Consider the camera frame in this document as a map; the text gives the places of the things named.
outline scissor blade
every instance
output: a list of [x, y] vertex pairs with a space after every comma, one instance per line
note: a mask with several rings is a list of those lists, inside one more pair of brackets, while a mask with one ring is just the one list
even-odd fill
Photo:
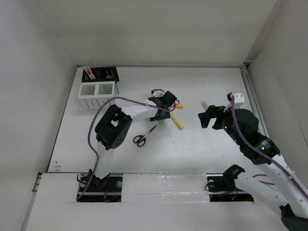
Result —
[[157, 127], [157, 125], [155, 125], [153, 128], [151, 128], [148, 133], [150, 134], [155, 128]]
[[143, 138], [146, 138], [155, 128], [157, 127], [157, 125], [155, 125], [153, 128], [151, 128], [150, 130], [148, 130], [145, 135], [143, 136]]

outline black scissors handle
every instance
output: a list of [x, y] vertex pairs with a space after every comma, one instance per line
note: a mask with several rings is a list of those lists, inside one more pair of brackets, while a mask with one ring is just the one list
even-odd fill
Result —
[[144, 146], [145, 145], [145, 141], [146, 141], [146, 139], [143, 138], [143, 135], [136, 136], [133, 139], [133, 142], [136, 143], [138, 147]]

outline white wall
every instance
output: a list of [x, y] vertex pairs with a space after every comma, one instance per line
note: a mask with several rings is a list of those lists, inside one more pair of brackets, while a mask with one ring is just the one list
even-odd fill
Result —
[[35, 0], [0, 1], [0, 230], [19, 231], [75, 66]]
[[271, 138], [308, 186], [308, 1], [283, 0], [249, 67]]
[[245, 60], [276, 0], [38, 0], [75, 64]]
[[269, 35], [270, 28], [272, 25], [272, 22], [275, 18], [275, 15], [279, 9], [280, 3], [282, 0], [277, 0], [272, 11], [270, 12], [266, 22], [264, 23], [260, 33], [258, 34], [253, 46], [251, 47], [249, 53], [247, 54], [245, 60], [251, 61], [254, 60], [262, 51], [264, 44], [266, 42], [266, 39]]

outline yellow object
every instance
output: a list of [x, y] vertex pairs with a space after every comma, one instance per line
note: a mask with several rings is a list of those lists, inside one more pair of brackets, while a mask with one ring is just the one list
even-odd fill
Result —
[[184, 104], [182, 103], [179, 103], [178, 105], [175, 106], [175, 108], [178, 108], [178, 109], [183, 109], [184, 107]]
[[175, 125], [176, 125], [180, 130], [183, 130], [184, 126], [183, 126], [183, 124], [181, 123], [181, 121], [180, 121], [173, 113], [170, 113], [170, 116], [171, 116], [172, 121], [175, 123]]

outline pink object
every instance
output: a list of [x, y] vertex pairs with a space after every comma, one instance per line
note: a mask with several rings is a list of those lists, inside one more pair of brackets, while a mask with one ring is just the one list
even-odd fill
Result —
[[202, 104], [204, 110], [207, 111], [208, 105], [207, 105], [207, 103], [205, 102], [205, 100], [201, 100], [201, 104]]

